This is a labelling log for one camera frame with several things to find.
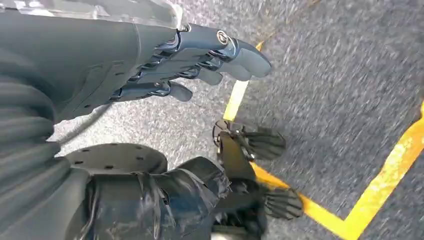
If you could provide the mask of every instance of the humanoid robot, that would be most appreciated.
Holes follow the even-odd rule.
[[[219,122],[218,160],[197,157],[169,171],[148,146],[55,157],[60,144],[47,141],[54,124],[101,105],[189,101],[177,78],[217,85],[222,72],[265,77],[271,64],[250,44],[184,23],[166,0],[1,0],[0,31],[0,239],[260,239],[265,214],[302,213],[294,191],[258,184],[247,158],[278,155],[278,134]]]

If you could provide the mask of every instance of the black wrap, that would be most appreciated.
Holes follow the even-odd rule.
[[[94,239],[175,240],[208,222],[229,181],[197,157],[163,174],[96,175]]]

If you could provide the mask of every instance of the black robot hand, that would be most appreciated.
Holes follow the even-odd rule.
[[[267,58],[252,45],[230,37],[222,30],[189,24],[172,40],[157,46],[150,60],[114,93],[111,101],[169,95],[186,102],[193,93],[172,80],[200,79],[209,85],[217,85],[224,72],[237,80],[247,81],[252,76],[265,77],[271,68]]]

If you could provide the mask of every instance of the yellow floor line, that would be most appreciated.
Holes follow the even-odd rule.
[[[263,42],[260,42],[256,48],[260,50],[262,44]],[[225,109],[224,119],[234,121],[248,84],[248,81],[237,81],[235,83]],[[345,220],[337,217],[308,197],[299,194],[304,204],[305,214],[342,239],[358,239],[423,149],[424,101],[421,105],[421,119],[402,135],[387,157],[380,173],[371,181]],[[289,187],[255,163],[251,165],[259,182],[275,187]]]
[[[421,119],[400,137],[380,173],[371,181],[345,222],[349,236],[357,239],[424,149],[424,101]]]

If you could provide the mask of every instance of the screw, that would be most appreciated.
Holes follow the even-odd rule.
[[[179,28],[178,31],[180,32],[190,32],[190,25],[189,24],[182,24]]]
[[[216,33],[216,37],[218,38],[219,42],[222,43],[223,45],[227,45],[228,44],[228,36],[227,36],[227,34],[224,31],[219,30]]]

